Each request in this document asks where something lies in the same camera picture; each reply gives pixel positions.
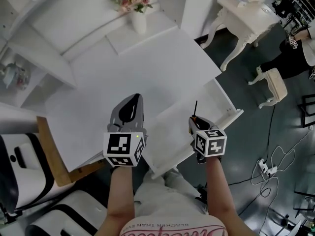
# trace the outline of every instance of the dark floor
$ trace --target dark floor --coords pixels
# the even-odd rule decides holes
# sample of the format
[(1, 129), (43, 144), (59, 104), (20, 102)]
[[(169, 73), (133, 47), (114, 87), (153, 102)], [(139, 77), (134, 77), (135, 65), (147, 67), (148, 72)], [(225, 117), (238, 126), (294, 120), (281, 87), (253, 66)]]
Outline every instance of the dark floor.
[[(222, 158), (222, 165), (228, 183), (250, 178), (256, 161), (262, 157), (266, 159), (268, 131), (273, 107), (259, 109), (258, 105), (270, 97), (271, 93), (265, 80), (252, 86), (249, 86), (247, 81), (254, 79), (257, 66), (273, 59), (280, 53), (279, 44), (284, 37), (284, 30), (280, 25), (276, 25), (260, 41), (257, 48), (254, 48), (252, 44), (248, 44), (244, 51), (229, 63), (227, 70), (217, 77), (218, 82), (234, 106), (244, 110), (244, 113), (225, 130), (228, 140), (225, 155)], [(216, 34), (213, 42), (205, 51), (219, 67), (234, 49), (236, 42), (237, 38), (235, 36), (223, 30)], [(299, 76), (287, 79), (285, 84), (288, 95), (275, 106), (270, 134), (268, 165), (270, 165), (270, 157), (276, 146), (280, 145), (284, 152), (288, 152), (309, 132), (308, 128), (301, 128), (300, 111), (297, 104), (301, 103), (302, 95), (315, 93), (314, 81), (310, 81), (307, 72), (304, 72)], [(296, 147), (294, 163), (285, 172), (277, 173), (279, 193), (271, 207), (282, 215), (288, 214), (293, 221), (295, 221), (294, 216), (296, 214), (293, 207), (300, 207), (302, 200), (301, 196), (293, 192), (294, 190), (307, 190), (307, 184), (302, 183), (302, 179), (305, 180), (306, 177), (309, 177), (309, 175), (306, 176), (304, 168), (306, 161), (309, 159), (307, 155), (314, 154), (313, 144), (314, 133), (311, 132)], [(274, 164), (278, 165), (283, 156), (281, 150), (277, 150), (273, 157)], [(284, 169), (293, 158), (293, 153), (287, 156), (281, 168)], [(193, 186), (206, 182), (205, 165), (198, 165), (193, 156), (181, 163), (178, 169)], [(144, 167), (137, 167), (134, 174), (135, 188), (141, 183), (144, 172)], [(107, 169), (97, 172), (97, 175), (104, 182), (109, 183)], [(261, 177), (258, 177), (254, 179), (254, 182), (261, 180)], [(271, 179), (267, 187), (271, 188), (270, 196), (257, 198), (241, 215), (246, 224), (257, 233), (264, 221), (267, 207), (276, 194), (277, 180)], [(259, 188), (260, 185), (253, 186), (250, 181), (231, 186), (230, 189), (238, 212), (242, 211), (259, 194)], [(267, 220), (262, 231), (271, 236), (276, 234), (279, 229), (280, 227)]]

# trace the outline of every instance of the white chair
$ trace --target white chair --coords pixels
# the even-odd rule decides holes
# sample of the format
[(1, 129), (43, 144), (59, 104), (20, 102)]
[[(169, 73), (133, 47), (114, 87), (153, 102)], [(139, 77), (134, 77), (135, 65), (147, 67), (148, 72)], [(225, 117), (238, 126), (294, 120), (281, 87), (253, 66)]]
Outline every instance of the white chair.
[(259, 73), (253, 81), (248, 82), (248, 85), (255, 84), (257, 81), (261, 81), (262, 79), (267, 80), (268, 88), (273, 94), (273, 97), (267, 99), (267, 102), (261, 103), (259, 108), (262, 108), (263, 106), (273, 106), (286, 97), (287, 90), (284, 81), (276, 68), (270, 69), (264, 73)]

